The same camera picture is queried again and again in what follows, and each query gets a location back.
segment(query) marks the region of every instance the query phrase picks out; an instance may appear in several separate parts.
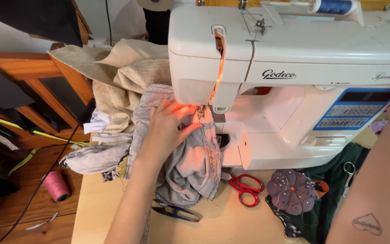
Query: sewing machine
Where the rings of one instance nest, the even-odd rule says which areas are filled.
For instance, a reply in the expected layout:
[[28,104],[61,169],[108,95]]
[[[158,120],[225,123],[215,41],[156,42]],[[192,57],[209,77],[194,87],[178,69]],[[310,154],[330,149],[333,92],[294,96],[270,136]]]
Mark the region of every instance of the sewing machine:
[[[176,100],[200,116],[210,105],[216,134],[230,136],[223,167],[327,163],[390,103],[390,14],[356,1],[317,13],[317,1],[171,13]],[[258,87],[273,88],[254,95]]]

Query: beige knit fabric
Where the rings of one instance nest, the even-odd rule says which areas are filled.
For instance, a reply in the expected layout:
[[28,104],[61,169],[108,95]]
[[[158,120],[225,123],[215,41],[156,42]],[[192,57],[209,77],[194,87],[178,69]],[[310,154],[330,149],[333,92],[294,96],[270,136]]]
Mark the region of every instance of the beige knit fabric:
[[93,80],[97,109],[114,116],[105,133],[133,131],[133,110],[153,83],[171,85],[168,46],[121,39],[112,50],[66,46],[48,52]]

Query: wooden floor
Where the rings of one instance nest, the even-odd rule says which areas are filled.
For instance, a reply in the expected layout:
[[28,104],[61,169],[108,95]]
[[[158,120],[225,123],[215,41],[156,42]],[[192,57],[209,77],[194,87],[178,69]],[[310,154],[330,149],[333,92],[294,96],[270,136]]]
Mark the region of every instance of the wooden floor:
[[[41,177],[55,162],[62,148],[61,145],[39,149],[30,161],[10,176],[10,180],[20,186],[20,189],[1,199],[0,238],[18,219]],[[66,149],[63,155],[71,151],[73,150]],[[62,171],[63,178],[71,192],[70,197],[61,203],[52,202],[45,187],[41,186],[24,217],[2,243],[68,244],[71,242],[82,175],[59,165],[56,169]],[[53,221],[33,230],[25,230],[28,227],[46,222],[57,212],[58,215]]]

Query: blue control panel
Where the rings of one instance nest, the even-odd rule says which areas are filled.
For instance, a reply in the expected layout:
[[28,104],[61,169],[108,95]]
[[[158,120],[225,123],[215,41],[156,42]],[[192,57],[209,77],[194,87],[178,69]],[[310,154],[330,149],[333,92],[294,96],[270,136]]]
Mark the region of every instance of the blue control panel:
[[312,130],[359,130],[390,102],[390,88],[348,88]]

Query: godeco logo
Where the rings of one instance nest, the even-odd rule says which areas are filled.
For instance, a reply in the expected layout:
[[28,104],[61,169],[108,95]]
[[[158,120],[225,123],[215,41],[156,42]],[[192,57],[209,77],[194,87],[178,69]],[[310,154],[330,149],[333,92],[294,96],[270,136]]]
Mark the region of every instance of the godeco logo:
[[282,71],[281,73],[274,73],[273,69],[264,71],[263,76],[263,79],[293,79],[296,77],[295,74],[285,73],[285,71]]

